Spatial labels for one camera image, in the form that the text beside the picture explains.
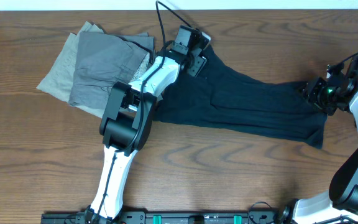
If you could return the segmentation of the black t-shirt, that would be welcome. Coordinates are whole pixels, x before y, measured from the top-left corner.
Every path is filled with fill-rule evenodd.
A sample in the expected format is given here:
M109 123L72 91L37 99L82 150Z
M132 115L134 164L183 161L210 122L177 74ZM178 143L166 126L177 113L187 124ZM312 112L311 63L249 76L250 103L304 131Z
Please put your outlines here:
M304 82L264 83L226 66L212 47L197 77L179 75L163 93L154 119L305 142L321 149L327 116L298 90Z

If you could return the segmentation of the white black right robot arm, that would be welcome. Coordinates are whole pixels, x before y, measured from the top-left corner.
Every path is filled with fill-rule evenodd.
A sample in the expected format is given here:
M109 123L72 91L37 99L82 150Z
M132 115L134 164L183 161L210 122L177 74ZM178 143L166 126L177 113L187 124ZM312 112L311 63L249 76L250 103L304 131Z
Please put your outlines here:
M358 134L358 53L330 65L327 77L308 82L303 98L328 115L336 110L353 115ZM333 176L329 189L315 197L294 200L276 217L275 223L358 223L358 148Z

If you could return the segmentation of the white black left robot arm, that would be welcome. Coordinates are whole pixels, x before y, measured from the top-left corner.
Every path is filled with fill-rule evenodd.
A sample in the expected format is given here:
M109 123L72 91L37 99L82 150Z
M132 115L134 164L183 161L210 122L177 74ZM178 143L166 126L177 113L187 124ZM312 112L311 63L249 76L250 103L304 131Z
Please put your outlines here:
M211 37L181 26L175 40L166 42L152 66L128 84L114 84L99 127L103 136L104 165L98 191L85 211L85 223L113 223L123 206L123 193L131 163L150 134L161 94L179 74L197 76Z

